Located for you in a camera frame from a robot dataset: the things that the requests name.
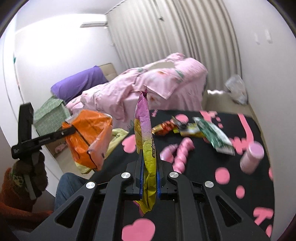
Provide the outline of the orange sleeve forearm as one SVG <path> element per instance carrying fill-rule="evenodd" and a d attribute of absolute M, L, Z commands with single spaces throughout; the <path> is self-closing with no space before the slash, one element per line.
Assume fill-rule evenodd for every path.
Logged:
<path fill-rule="evenodd" d="M 8 225 L 30 232 L 53 213 L 52 210 L 33 212 L 35 203 L 30 199 L 23 177 L 15 176 L 12 168 L 8 168 L 1 187 L 1 215 Z"/>

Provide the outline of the left hand in dark glove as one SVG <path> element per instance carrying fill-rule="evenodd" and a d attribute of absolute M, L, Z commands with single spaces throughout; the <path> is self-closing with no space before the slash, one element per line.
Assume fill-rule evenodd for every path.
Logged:
<path fill-rule="evenodd" d="M 36 200 L 48 186 L 44 154 L 37 151 L 16 161 L 11 178 L 20 190 L 28 192 L 30 200 Z"/>

